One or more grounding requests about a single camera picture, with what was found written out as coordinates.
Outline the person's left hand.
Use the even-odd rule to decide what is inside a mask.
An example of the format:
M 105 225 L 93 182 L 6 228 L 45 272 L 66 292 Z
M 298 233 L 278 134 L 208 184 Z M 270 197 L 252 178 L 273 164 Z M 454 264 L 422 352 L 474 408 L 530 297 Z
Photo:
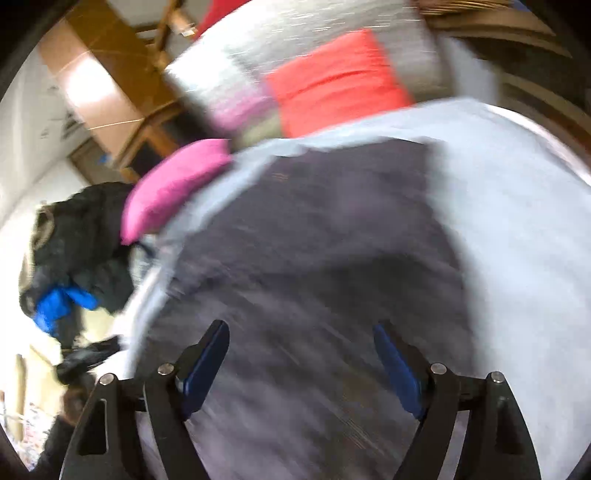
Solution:
M 60 416 L 66 423 L 76 426 L 91 390 L 82 385 L 69 385 L 62 396 L 62 410 Z

